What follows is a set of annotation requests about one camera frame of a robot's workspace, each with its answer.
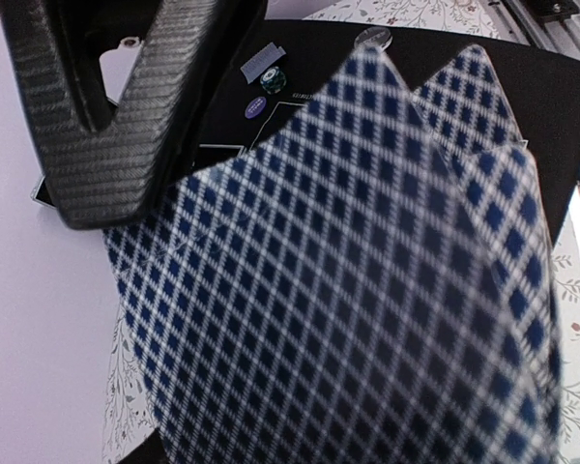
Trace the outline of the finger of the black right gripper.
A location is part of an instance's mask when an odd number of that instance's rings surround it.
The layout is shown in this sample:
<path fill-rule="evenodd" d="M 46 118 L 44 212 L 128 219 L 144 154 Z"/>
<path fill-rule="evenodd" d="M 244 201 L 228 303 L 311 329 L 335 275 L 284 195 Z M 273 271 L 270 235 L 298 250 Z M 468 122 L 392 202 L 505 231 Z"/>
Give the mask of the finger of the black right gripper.
<path fill-rule="evenodd" d="M 1 1 L 51 200 L 72 229 L 129 224 L 187 173 L 262 1 Z"/>

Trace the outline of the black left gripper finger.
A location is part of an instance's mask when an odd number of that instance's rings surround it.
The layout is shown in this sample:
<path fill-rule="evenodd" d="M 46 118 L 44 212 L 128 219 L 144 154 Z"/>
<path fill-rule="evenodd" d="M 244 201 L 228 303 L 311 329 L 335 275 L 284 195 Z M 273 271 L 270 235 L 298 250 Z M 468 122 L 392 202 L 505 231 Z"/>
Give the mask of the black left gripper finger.
<path fill-rule="evenodd" d="M 157 429 L 119 464 L 167 464 L 167 455 Z"/>

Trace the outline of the purple small blind button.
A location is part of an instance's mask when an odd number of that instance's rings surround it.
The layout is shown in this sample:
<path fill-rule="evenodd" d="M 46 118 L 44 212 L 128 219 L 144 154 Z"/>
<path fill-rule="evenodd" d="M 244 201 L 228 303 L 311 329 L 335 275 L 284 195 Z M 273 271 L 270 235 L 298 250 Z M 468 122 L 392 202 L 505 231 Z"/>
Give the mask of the purple small blind button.
<path fill-rule="evenodd" d="M 266 109 L 266 106 L 267 99 L 265 97 L 260 96 L 253 99 L 246 106 L 244 111 L 245 118 L 249 120 L 257 118 Z"/>

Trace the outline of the green blue chip stack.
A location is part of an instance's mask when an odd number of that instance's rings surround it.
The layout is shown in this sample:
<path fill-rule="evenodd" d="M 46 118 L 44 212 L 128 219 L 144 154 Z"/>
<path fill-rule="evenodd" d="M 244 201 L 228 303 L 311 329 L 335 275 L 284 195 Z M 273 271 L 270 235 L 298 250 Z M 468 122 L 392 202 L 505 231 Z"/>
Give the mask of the green blue chip stack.
<path fill-rule="evenodd" d="M 287 84 L 285 73 L 279 67 L 271 67 L 260 76 L 260 85 L 269 95 L 279 93 Z"/>

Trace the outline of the blue playing card deck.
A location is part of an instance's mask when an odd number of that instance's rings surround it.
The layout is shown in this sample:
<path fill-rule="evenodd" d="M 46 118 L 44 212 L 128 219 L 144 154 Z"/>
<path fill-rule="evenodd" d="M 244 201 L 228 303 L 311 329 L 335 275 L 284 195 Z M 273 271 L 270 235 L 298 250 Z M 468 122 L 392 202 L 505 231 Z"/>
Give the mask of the blue playing card deck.
<path fill-rule="evenodd" d="M 537 166 L 492 63 L 353 52 L 254 150 L 108 229 L 172 463 L 553 463 Z"/>

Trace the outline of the black white dealer button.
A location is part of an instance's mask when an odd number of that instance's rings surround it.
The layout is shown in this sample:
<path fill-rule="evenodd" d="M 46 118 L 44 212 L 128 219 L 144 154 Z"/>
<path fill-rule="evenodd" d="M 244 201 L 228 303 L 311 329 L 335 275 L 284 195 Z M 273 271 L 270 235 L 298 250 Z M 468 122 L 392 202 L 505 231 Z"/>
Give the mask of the black white dealer button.
<path fill-rule="evenodd" d="M 380 47 L 386 50 L 392 43 L 391 31 L 383 26 L 372 26 L 359 33 L 354 40 L 354 47 Z"/>

